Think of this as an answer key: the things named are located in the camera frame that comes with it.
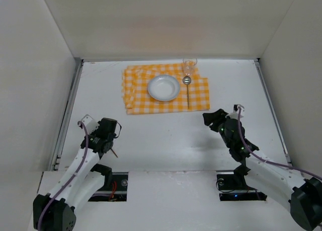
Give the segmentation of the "white plate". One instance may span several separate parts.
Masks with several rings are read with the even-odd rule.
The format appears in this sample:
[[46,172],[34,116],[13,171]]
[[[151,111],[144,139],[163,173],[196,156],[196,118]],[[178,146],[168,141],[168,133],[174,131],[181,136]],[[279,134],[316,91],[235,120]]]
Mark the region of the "white plate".
[[181,87],[178,80],[167,74],[152,78],[147,85],[149,95],[161,102],[174,100],[179,95],[180,90]]

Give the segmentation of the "clear plastic cup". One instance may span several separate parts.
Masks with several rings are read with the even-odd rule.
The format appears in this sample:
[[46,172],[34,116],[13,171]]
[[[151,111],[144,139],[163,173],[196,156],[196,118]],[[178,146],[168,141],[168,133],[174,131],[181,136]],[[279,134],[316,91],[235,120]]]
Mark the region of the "clear plastic cup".
[[183,73],[191,76],[195,71],[197,62],[198,60],[196,58],[184,58],[182,65]]

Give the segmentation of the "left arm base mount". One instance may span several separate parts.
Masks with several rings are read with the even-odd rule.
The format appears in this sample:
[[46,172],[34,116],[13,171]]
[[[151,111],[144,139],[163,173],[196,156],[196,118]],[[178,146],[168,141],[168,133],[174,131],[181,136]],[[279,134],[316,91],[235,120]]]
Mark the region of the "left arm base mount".
[[127,201],[128,173],[112,173],[111,182],[96,191],[89,202]]

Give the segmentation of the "gold handled spoon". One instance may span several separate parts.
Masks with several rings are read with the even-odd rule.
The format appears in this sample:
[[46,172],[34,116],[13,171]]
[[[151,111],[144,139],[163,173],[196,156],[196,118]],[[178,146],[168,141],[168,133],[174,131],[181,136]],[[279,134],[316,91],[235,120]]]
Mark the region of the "gold handled spoon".
[[192,79],[190,76],[185,76],[182,79],[183,83],[186,85],[187,88],[187,105],[188,105],[188,109],[190,108],[190,95],[189,95],[189,85],[192,82]]

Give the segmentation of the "yellow checkered cloth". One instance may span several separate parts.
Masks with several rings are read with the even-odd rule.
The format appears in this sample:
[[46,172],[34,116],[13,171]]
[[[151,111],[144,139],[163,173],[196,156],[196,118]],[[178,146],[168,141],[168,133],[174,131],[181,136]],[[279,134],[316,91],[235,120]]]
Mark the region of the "yellow checkered cloth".
[[182,63],[130,65],[122,72],[122,98],[128,115],[210,109],[208,78],[192,73],[185,85]]

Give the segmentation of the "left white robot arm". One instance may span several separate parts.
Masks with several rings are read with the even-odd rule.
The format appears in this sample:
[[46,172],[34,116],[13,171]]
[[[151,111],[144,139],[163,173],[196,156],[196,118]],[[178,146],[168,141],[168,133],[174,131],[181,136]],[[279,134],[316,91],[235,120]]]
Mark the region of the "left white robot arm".
[[119,137],[120,123],[111,118],[95,121],[89,115],[78,121],[85,136],[80,148],[57,184],[45,195],[33,201],[35,230],[73,230],[77,213],[102,187],[111,185],[113,174],[99,161],[113,149]]

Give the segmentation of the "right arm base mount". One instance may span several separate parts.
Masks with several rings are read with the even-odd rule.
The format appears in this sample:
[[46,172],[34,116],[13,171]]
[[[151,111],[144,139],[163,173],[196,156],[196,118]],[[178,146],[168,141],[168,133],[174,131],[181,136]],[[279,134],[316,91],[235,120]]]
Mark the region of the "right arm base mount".
[[240,165],[233,172],[217,174],[216,188],[220,201],[266,201],[267,195],[246,184],[249,169]]

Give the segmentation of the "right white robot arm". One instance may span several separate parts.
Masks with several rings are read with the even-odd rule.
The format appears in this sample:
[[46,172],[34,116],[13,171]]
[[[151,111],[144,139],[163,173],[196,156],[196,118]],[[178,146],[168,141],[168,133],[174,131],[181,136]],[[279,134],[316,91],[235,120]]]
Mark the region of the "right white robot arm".
[[290,212],[304,230],[321,225],[321,177],[300,168],[273,162],[245,137],[240,121],[241,105],[232,113],[219,109],[204,113],[204,124],[220,134],[231,157],[240,165],[234,170],[238,186],[248,186],[266,194]]

